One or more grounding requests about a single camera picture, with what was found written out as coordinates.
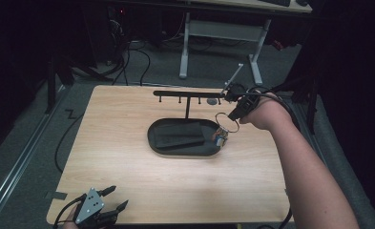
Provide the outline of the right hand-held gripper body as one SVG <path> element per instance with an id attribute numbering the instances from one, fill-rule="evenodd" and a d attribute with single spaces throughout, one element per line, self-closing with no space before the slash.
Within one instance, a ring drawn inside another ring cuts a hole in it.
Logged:
<path id="1" fill-rule="evenodd" d="M 243 67 L 242 63 L 238 64 L 238 68 L 232 74 L 231 78 L 224 83 L 224 88 L 220 94 L 228 102 L 236 102 L 236 108 L 241 112 L 251 112 L 256 109 L 260 103 L 260 96 L 257 93 L 250 93 L 240 83 L 235 82 L 235 78 Z"/>

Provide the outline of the colourful key bunch with ring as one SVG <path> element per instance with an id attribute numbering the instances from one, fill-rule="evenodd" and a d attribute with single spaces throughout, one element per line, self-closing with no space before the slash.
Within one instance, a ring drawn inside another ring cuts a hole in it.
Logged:
<path id="1" fill-rule="evenodd" d="M 229 135 L 240 130 L 240 125 L 236 120 L 232 120 L 227 113 L 215 114 L 215 121 L 218 127 L 213 133 L 212 140 L 217 147 L 222 148 L 226 144 Z"/>

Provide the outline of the black tape strip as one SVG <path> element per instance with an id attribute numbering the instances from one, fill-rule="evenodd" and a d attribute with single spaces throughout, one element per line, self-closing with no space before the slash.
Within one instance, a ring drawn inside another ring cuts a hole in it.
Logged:
<path id="1" fill-rule="evenodd" d="M 45 195 L 45 199 L 60 199 L 60 200 L 65 200 L 67 197 L 66 193 L 62 192 L 56 192 L 56 191 L 48 191 Z"/>

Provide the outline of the white-framed wooden desk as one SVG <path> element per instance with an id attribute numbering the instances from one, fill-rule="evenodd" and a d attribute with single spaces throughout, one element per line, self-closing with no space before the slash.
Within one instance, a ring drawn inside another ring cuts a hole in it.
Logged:
<path id="1" fill-rule="evenodd" d="M 259 0 L 185 0 L 188 7 L 208 4 L 211 6 L 226 7 L 228 10 L 237 7 L 241 10 L 259 10 L 260 12 L 294 13 L 295 15 L 305 15 L 312 12 L 308 4 L 302 7 L 296 0 L 291 0 L 290 7 L 281 7 Z M 189 65 L 189 39 L 191 36 L 219 38 L 237 41 L 255 42 L 257 46 L 254 52 L 248 55 L 248 63 L 257 85 L 262 84 L 258 59 L 266 35 L 270 28 L 272 19 L 267 16 L 260 25 L 239 25 L 235 23 L 215 22 L 207 19 L 191 19 L 190 13 L 184 16 L 183 49 L 180 59 L 179 77 L 184 79 L 188 75 Z"/>

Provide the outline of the dark computer tower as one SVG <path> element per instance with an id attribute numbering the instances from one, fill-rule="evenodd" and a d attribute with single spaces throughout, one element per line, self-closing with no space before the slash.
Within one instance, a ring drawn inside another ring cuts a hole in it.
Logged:
<path id="1" fill-rule="evenodd" d="M 123 35 L 118 8 L 91 4 L 85 13 L 95 61 L 107 65 L 116 63 Z"/>

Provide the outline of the black key holder tray stand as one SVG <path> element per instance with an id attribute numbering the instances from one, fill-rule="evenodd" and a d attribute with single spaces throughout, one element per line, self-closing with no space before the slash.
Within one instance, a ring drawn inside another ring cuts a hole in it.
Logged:
<path id="1" fill-rule="evenodd" d="M 191 99 L 214 99 L 220 103 L 223 94 L 154 91 L 153 95 L 162 99 L 163 96 L 177 97 L 178 101 L 186 99 L 185 117 L 161 118 L 148 129 L 147 138 L 150 147 L 163 156 L 212 156 L 226 143 L 228 132 L 217 122 L 209 119 L 190 118 Z"/>

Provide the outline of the dark metal stand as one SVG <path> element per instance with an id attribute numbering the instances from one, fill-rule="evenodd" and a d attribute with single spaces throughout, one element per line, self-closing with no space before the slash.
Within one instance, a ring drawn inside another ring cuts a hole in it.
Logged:
<path id="1" fill-rule="evenodd" d="M 60 52 L 54 52 L 48 62 L 48 76 L 47 76 L 47 110 L 50 114 L 56 103 L 56 77 L 58 77 L 64 86 L 72 86 L 74 78 L 69 59 Z"/>
<path id="2" fill-rule="evenodd" d="M 291 92 L 291 100 L 294 103 L 307 104 L 306 111 L 306 127 L 312 135 L 315 134 L 314 119 L 317 112 L 317 96 L 318 96 L 319 78 L 316 76 L 296 76 L 286 79 L 283 83 L 272 88 L 275 93 Z"/>

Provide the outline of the person's left hand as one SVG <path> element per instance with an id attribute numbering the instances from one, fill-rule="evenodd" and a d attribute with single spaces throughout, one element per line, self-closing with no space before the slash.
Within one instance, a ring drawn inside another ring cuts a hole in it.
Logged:
<path id="1" fill-rule="evenodd" d="M 74 207 L 69 213 L 66 221 L 62 225 L 62 229 L 79 229 L 75 222 L 73 221 L 74 213 L 76 212 L 77 207 Z"/>

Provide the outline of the black wallet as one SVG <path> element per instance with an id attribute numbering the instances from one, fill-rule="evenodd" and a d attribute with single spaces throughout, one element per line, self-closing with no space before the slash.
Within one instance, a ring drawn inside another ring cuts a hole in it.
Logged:
<path id="1" fill-rule="evenodd" d="M 205 141 L 198 122 L 171 123 L 154 127 L 154 137 L 157 148 L 182 147 Z"/>

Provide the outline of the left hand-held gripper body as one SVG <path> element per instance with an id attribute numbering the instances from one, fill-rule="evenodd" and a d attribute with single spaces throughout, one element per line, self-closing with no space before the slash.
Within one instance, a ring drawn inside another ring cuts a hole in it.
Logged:
<path id="1" fill-rule="evenodd" d="M 102 213 L 105 203 L 94 187 L 81 200 L 80 207 L 76 210 L 73 221 L 78 228 L 102 228 L 114 225 L 117 219 L 115 211 Z"/>

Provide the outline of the person's right hand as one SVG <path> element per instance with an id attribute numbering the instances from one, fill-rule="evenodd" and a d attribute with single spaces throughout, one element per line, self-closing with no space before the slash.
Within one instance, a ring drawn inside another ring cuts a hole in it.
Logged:
<path id="1" fill-rule="evenodd" d="M 260 98 L 258 106 L 240 119 L 240 124 L 252 124 L 256 128 L 276 132 L 293 126 L 292 118 L 274 94 Z"/>

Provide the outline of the black keyboard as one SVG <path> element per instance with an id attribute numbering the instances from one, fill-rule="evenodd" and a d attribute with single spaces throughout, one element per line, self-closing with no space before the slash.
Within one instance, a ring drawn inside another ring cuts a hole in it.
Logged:
<path id="1" fill-rule="evenodd" d="M 265 3 L 281 6 L 281 7 L 290 7 L 291 0 L 259 0 Z"/>

